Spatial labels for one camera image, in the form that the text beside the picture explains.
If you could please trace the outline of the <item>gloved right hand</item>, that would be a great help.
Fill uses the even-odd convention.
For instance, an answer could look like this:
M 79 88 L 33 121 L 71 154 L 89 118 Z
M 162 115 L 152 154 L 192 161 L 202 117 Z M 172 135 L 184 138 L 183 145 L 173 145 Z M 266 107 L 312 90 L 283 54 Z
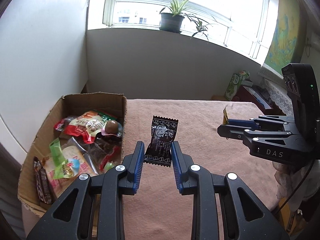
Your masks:
M 290 194 L 296 189 L 298 184 L 303 180 L 311 164 L 300 168 L 294 172 L 295 167 L 272 162 L 276 172 L 274 177 L 278 183 L 277 198 L 288 198 Z M 312 169 L 306 179 L 300 185 L 299 189 L 289 200 L 289 208 L 291 211 L 298 210 L 302 201 L 306 201 L 313 197 L 319 190 L 319 160 L 316 160 Z

